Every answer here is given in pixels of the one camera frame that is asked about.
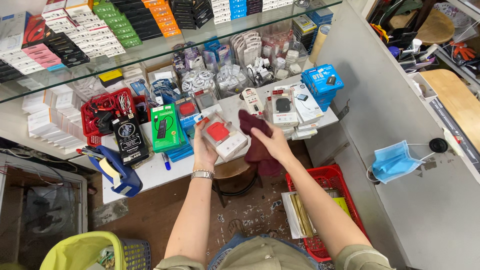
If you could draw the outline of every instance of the silver watch band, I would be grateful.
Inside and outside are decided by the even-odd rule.
[[[213,181],[213,176],[214,176],[214,172],[213,171],[209,171],[209,170],[194,170],[192,171],[192,178],[195,178],[195,177],[202,177],[202,178],[209,178],[210,180]]]

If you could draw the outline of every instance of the khaki shirt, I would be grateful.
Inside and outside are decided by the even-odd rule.
[[[388,259],[367,245],[345,247],[335,262],[338,270],[391,270]],[[157,270],[204,270],[201,263],[185,256],[163,259]],[[233,248],[218,270],[315,270],[308,258],[298,250],[274,238],[254,239]]]

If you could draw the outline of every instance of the surgical face mask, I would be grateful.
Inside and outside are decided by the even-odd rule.
[[[372,172],[375,178],[386,184],[388,181],[411,173],[422,163],[425,163],[422,160],[416,160],[410,156],[407,141],[403,140],[375,151]]]

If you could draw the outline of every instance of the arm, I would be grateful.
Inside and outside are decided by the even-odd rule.
[[[308,174],[302,164],[293,156],[280,128],[268,123],[273,131],[268,138],[259,129],[252,128],[257,137],[290,174],[320,239],[325,243],[328,253],[335,261],[340,251],[348,245],[372,246],[353,220]]]
[[[218,155],[202,138],[201,129],[203,127],[204,123],[195,129],[193,170],[213,171]],[[199,177],[192,179],[187,197],[168,239],[165,258],[182,255],[205,264],[210,227],[211,195],[212,180]]]

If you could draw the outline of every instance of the yellow basket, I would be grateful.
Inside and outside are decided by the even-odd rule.
[[[150,270],[150,244],[145,240],[118,238],[111,232],[88,232],[56,244],[40,270],[85,270],[93,265],[100,251],[112,245],[115,270]]]

